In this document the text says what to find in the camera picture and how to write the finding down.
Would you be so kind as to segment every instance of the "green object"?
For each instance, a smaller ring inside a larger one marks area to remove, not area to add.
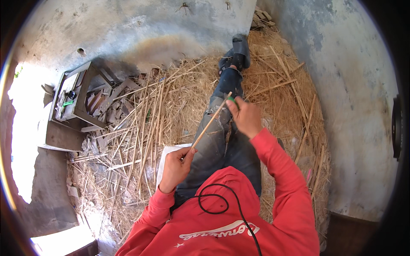
[[[147,118],[145,118],[145,122],[149,122],[151,116],[151,109],[148,110]]]
[[[235,99],[232,98],[232,96],[229,96],[229,97],[228,97],[228,100],[233,101],[233,102],[236,104],[236,106],[238,107],[238,109],[239,109],[238,103],[236,103]]]
[[[70,101],[64,102],[64,103],[63,103],[63,107],[65,107],[65,106],[67,106],[67,105],[71,105],[71,104],[73,104],[73,103],[74,103],[74,100],[70,100]]]

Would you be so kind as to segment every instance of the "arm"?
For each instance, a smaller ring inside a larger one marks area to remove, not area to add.
[[[272,225],[297,241],[295,246],[319,254],[312,201],[302,172],[278,140],[266,128],[262,129],[258,107],[238,97],[235,100],[239,109],[230,101],[227,104],[239,131],[250,138],[259,159],[275,178]]]
[[[175,187],[188,175],[196,152],[196,149],[184,147],[166,155],[164,173],[158,189],[141,217],[134,223],[130,235],[117,251],[116,256],[141,254],[169,220],[169,208],[175,203]]]
[[[128,253],[139,255],[150,244],[169,219],[169,208],[174,205],[174,192],[164,194],[157,189],[140,219],[132,226],[130,235],[117,251],[116,256],[123,256]]]

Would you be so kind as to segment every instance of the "person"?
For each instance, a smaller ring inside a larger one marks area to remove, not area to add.
[[[235,102],[226,102],[228,108],[222,108],[196,148],[167,154],[162,180],[116,256],[319,254],[305,179],[262,127],[258,107],[241,98],[249,48],[242,35],[235,35],[232,44],[219,62],[221,77],[194,141],[230,91]],[[260,161],[276,182],[272,224],[258,216]]]

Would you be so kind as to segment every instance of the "red hoodie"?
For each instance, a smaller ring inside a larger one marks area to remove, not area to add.
[[[259,198],[251,182],[232,166],[216,171],[196,195],[212,183],[231,187],[263,255],[319,255],[312,202],[301,171],[266,128],[250,142],[276,181],[272,224],[258,216]],[[191,198],[170,215],[174,191],[164,194],[157,189],[116,256],[257,255],[255,242],[239,214],[233,193],[222,186],[203,191],[203,194],[212,193],[227,199],[226,212],[208,214],[199,207],[198,198]],[[202,197],[201,204],[211,212],[226,208],[219,197]]]

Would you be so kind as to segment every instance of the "hay pile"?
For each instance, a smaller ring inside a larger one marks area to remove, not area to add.
[[[309,176],[322,243],[327,230],[330,153],[315,87],[276,27],[251,31],[248,42],[251,67],[243,72],[242,82],[246,99],[260,107],[263,125],[283,141],[303,175]],[[127,128],[103,132],[100,138],[109,136],[106,153],[77,156],[68,165],[82,192],[73,202],[77,213],[86,216],[93,207],[104,211],[118,246],[155,192],[162,147],[193,141],[218,83],[219,58],[184,59],[167,70],[154,69],[134,78],[142,88],[121,97],[123,104],[127,101],[136,110],[115,124],[126,123]],[[91,135],[91,140],[98,137]],[[266,167],[262,177],[260,216],[271,223],[275,183]]]

